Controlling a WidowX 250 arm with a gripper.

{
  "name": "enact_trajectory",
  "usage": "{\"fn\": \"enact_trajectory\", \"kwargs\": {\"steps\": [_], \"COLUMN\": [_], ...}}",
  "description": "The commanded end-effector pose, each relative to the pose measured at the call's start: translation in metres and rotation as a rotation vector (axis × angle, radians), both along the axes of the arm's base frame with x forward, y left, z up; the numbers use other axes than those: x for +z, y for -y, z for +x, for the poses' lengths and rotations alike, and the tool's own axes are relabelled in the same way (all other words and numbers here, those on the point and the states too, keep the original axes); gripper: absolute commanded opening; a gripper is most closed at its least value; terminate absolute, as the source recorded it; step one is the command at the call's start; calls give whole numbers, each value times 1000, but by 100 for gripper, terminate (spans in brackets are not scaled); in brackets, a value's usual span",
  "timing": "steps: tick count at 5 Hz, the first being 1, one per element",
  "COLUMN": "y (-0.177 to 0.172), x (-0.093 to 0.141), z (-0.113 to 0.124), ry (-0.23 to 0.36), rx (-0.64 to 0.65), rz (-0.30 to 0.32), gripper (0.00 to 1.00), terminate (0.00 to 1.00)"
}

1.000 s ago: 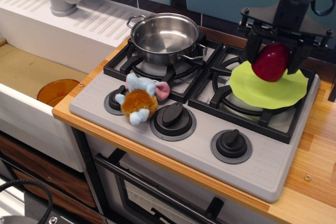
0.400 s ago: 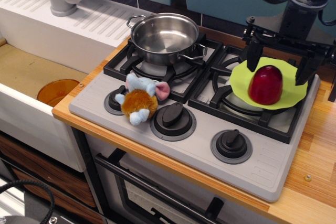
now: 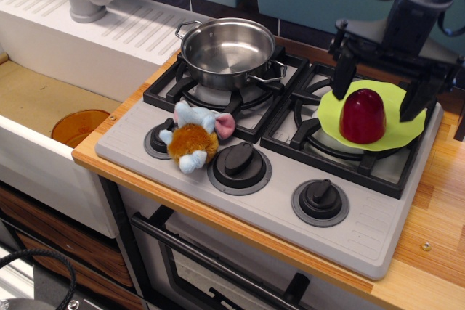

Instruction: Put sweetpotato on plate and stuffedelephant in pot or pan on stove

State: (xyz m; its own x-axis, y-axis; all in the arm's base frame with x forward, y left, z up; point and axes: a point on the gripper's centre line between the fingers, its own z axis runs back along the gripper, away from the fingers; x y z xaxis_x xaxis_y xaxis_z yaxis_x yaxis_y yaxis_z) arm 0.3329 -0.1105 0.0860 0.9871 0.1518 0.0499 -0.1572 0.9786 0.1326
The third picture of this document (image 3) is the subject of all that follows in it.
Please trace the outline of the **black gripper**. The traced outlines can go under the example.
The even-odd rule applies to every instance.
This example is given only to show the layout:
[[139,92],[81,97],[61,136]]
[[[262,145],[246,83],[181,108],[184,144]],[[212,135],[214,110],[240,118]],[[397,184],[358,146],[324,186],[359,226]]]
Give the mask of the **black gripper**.
[[440,45],[429,34],[441,13],[412,1],[396,1],[387,18],[377,21],[340,19],[329,53],[336,60],[332,78],[335,98],[342,100],[357,72],[357,64],[418,79],[401,82],[405,96],[400,122],[414,120],[464,74],[464,58]]

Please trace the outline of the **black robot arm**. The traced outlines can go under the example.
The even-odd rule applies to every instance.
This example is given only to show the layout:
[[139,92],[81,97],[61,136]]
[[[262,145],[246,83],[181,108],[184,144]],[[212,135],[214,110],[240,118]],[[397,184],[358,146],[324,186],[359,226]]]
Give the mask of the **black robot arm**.
[[453,0],[391,1],[392,7],[383,20],[336,21],[337,33],[328,50],[336,61],[330,86],[335,98],[343,99],[360,63],[409,78],[400,105],[400,121],[406,122],[438,94],[450,91],[464,71],[464,57],[430,37],[433,27],[449,37],[464,34],[464,29],[444,26],[445,13]]

